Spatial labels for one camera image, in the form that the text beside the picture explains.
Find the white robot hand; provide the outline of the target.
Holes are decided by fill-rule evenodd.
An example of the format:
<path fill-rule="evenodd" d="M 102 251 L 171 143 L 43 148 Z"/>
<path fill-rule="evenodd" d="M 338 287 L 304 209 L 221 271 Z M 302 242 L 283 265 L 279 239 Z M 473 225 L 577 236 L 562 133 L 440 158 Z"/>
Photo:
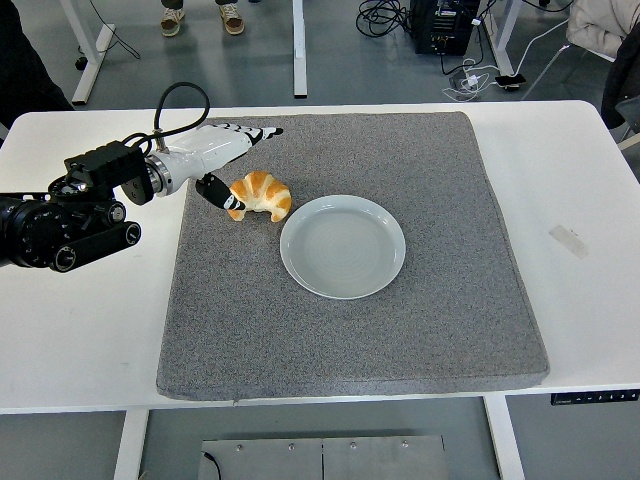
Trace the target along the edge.
<path fill-rule="evenodd" d="M 161 192 L 169 195 L 185 181 L 196 181 L 197 192 L 214 206 L 245 210 L 246 205 L 214 172 L 246 154 L 261 140 L 283 133 L 279 127 L 254 128 L 232 123 L 205 125 L 169 147 L 161 163 L 165 173 Z"/>

